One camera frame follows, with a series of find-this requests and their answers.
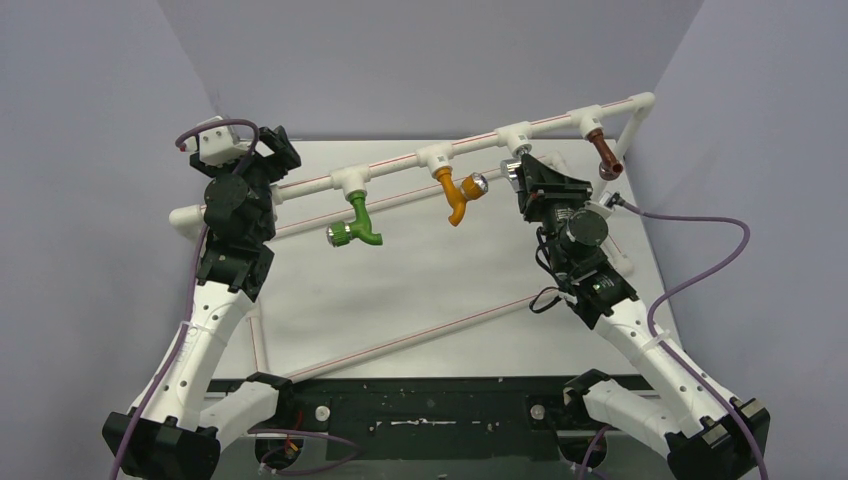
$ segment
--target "copper faucet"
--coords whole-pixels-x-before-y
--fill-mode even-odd
[[[598,155],[601,156],[601,163],[598,165],[598,172],[604,180],[615,180],[624,171],[624,165],[615,158],[615,154],[610,150],[607,142],[604,141],[604,131],[596,128],[586,135],[588,140],[598,150]]]

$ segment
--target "gray wall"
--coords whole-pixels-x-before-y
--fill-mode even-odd
[[[0,10],[0,478],[102,479],[179,322],[168,212],[205,182],[172,142],[211,108],[152,0]]]
[[[216,109],[335,139],[457,138],[652,90],[701,2],[159,0]]]
[[[707,0],[628,158],[663,213],[749,222],[749,249],[673,301],[685,347],[772,413],[772,478],[846,478],[848,3]],[[648,223],[666,285],[729,253],[734,227]]]

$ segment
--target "white table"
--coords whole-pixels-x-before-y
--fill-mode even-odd
[[[283,183],[324,176],[332,169],[411,153],[433,141],[295,142],[303,166]],[[559,151],[569,172],[595,181],[598,156],[583,140],[537,140],[533,154]],[[498,168],[503,149],[462,155],[454,178]],[[435,184],[426,168],[374,179],[367,201]],[[633,202],[626,173],[608,186]],[[341,191],[298,198],[277,207],[277,226],[349,208]],[[261,337],[270,373],[286,374],[405,334],[535,294],[552,281],[533,260],[536,224],[525,223],[505,179],[471,202],[458,227],[439,195],[372,215],[384,245],[354,240],[332,248],[323,229],[274,241],[273,267],[260,294]],[[636,269],[627,280],[650,304],[662,283],[641,219],[619,209],[612,236]],[[679,341],[671,312],[657,322]],[[251,323],[234,333],[214,378],[256,370]],[[337,371],[331,378],[573,375],[590,368],[636,373],[612,346],[564,304],[535,315],[526,309],[424,345]]]

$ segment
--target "cable tie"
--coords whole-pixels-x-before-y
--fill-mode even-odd
[[[636,353],[632,357],[629,357],[627,360],[630,361],[631,365],[636,365],[636,362],[641,360],[642,357],[644,357],[645,354],[648,353],[648,350],[656,348],[660,344],[660,342],[668,338],[668,335],[669,332],[667,330],[663,330],[662,332],[658,333],[656,337],[652,337],[650,340],[642,344],[642,346],[639,347],[639,350],[637,350]]]
[[[183,320],[182,322],[180,322],[180,324],[181,324],[181,325],[182,325],[182,324],[188,325],[189,329],[191,329],[191,328],[196,328],[196,329],[198,329],[198,330],[203,330],[204,332],[208,333],[209,335],[212,335],[212,338],[214,338],[215,340],[218,340],[218,343],[220,343],[220,344],[221,344],[221,345],[223,345],[224,347],[226,347],[226,346],[227,346],[227,342],[226,342],[226,340],[224,340],[223,338],[221,338],[221,337],[218,335],[218,333],[217,333],[217,332],[215,332],[215,330],[212,330],[211,328],[208,328],[208,327],[206,327],[206,326],[204,326],[204,325],[200,325],[200,324],[198,324],[198,323],[194,323],[194,322],[187,322],[187,321],[185,321],[185,320]]]

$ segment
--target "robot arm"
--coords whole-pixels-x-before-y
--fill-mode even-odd
[[[568,409],[619,428],[667,458],[680,479],[736,479],[755,462],[738,416],[760,450],[769,415],[756,400],[742,404],[700,369],[661,328],[648,325],[645,304],[600,248],[608,236],[610,206],[591,202],[589,182],[563,175],[519,152],[506,162],[524,220],[539,222],[537,261],[554,279],[566,304],[592,331],[616,347],[659,393],[656,405],[590,371],[564,390]],[[692,367],[694,378],[675,359]],[[721,399],[702,387],[711,387]],[[729,412],[722,402],[734,410]]]
[[[254,128],[250,147],[235,136],[233,124]],[[197,136],[187,138],[191,133]],[[190,165],[212,177],[204,194],[209,230],[196,272],[194,308],[169,348],[178,353],[159,367],[166,370],[161,383],[151,380],[128,414],[113,412],[102,433],[117,456],[129,438],[120,458],[128,475],[208,480],[221,450],[248,428],[288,411],[291,382],[261,373],[213,407],[202,406],[224,348],[271,267],[274,254],[264,244],[275,233],[271,183],[299,167],[300,157],[282,127],[272,131],[245,121],[213,118],[182,138],[181,149],[196,150]],[[151,388],[156,389],[152,395]],[[132,427],[134,415],[138,423]]]

